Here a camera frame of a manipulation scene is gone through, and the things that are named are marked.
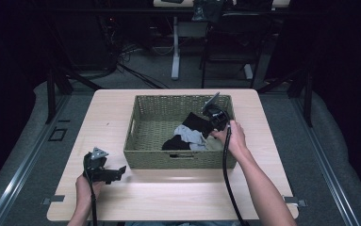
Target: wicker basket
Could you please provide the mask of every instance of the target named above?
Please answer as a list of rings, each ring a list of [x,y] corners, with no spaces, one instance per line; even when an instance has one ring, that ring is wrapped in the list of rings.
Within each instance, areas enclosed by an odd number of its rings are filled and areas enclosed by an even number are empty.
[[[222,167],[222,149],[209,151],[162,151],[162,144],[173,137],[174,129],[190,112],[206,119],[202,107],[212,96],[136,96],[124,156],[132,169],[219,169]],[[231,118],[234,111],[230,96],[216,101]],[[227,168],[232,169],[236,159],[228,153]]]

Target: table surface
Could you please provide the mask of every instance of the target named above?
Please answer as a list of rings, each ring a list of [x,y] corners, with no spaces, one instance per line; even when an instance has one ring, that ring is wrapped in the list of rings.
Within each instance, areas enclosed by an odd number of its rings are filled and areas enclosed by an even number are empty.
[[[83,157],[98,147],[109,153],[105,168],[127,166],[121,181],[105,185],[97,216],[105,221],[237,219],[221,169],[130,169],[123,154],[136,95],[231,95],[235,118],[244,128],[256,162],[284,196],[292,196],[271,129],[253,89],[101,89],[95,92],[57,187],[63,202],[52,202],[47,217],[68,221],[75,208],[76,178]],[[245,219],[258,219],[239,164],[228,171],[238,209]],[[298,209],[287,205],[292,216]]]
[[[272,6],[274,8],[287,8],[289,5],[289,0],[273,0]],[[193,6],[193,0],[184,0],[181,4],[178,3],[168,3],[162,2],[161,0],[154,0],[154,7],[164,7],[164,8],[190,8]]]

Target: person's right hand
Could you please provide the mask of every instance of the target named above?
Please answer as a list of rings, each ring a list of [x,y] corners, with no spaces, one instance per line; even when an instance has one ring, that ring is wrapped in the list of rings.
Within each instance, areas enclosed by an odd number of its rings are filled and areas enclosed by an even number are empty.
[[[248,152],[247,144],[245,142],[244,129],[236,121],[230,121],[230,126],[232,134],[230,137],[229,150],[231,154],[239,160],[242,153]],[[210,135],[218,138],[224,145],[227,135],[227,127],[223,131],[212,131]]]

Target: chair leg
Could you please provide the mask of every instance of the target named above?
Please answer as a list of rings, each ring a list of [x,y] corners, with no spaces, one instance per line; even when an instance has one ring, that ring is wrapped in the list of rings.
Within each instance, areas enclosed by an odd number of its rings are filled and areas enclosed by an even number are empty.
[[[202,80],[201,80],[201,89],[203,89],[205,86],[205,65],[206,65],[205,58],[203,58],[202,64],[203,64],[203,76],[202,76]]]
[[[258,65],[258,62],[256,62],[254,64],[253,79],[251,79],[250,89],[254,88],[254,80],[256,79],[257,65]]]
[[[205,60],[205,50],[201,53],[201,59],[200,59],[200,70],[203,68],[203,62]]]

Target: black device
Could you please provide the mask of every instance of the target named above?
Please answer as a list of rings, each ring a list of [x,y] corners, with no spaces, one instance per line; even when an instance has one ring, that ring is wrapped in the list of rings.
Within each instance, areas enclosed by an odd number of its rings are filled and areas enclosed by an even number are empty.
[[[219,92],[217,92],[212,98],[210,98],[203,107],[203,115],[209,118],[213,128],[218,131],[224,130],[230,121],[230,117],[227,111],[222,110],[220,106],[216,105],[215,102],[219,98]]]
[[[120,181],[122,174],[126,172],[126,166],[120,169],[105,169],[104,164],[107,161],[108,153],[99,148],[94,148],[92,153],[87,153],[84,156],[84,171],[83,176],[92,182],[103,181],[110,185],[113,181]]]

